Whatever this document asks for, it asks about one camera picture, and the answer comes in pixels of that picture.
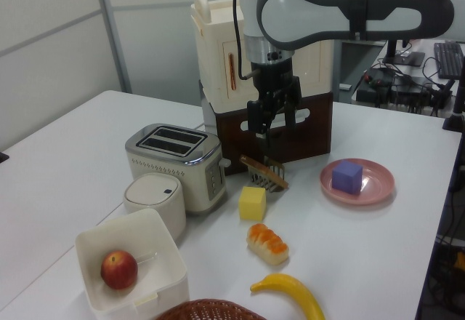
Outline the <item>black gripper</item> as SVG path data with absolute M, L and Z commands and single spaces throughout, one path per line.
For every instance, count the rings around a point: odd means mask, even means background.
M 253 84 L 259 97 L 247 102 L 248 131 L 269 148 L 272 119 L 268 112 L 283 109 L 286 126 L 295 129 L 297 106 L 302 98 L 300 83 L 294 76 L 292 59 L 272 64 L 252 63 L 251 68 L 257 71 Z

